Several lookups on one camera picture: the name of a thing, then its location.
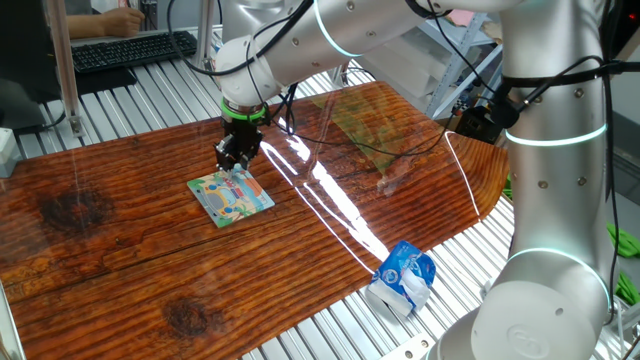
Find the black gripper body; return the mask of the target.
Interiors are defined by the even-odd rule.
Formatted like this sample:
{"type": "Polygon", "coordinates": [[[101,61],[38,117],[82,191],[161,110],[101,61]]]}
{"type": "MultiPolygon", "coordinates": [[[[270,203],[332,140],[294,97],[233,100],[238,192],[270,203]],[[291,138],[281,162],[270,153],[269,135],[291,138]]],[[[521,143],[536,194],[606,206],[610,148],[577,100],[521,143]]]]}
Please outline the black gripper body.
{"type": "Polygon", "coordinates": [[[235,140],[234,156],[242,153],[251,156],[257,154],[263,134],[255,124],[247,120],[232,119],[223,120],[222,125],[224,138],[235,140]]]}

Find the person's bare hand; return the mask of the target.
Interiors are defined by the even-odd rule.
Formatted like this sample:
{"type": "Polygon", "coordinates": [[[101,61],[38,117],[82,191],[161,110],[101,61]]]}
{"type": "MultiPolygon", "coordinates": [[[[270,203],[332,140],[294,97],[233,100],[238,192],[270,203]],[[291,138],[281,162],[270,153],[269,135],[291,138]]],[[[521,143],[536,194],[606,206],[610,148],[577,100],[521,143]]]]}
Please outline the person's bare hand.
{"type": "Polygon", "coordinates": [[[99,16],[100,34],[112,37],[132,37],[139,32],[145,15],[133,8],[122,7],[109,10],[99,16]]]}

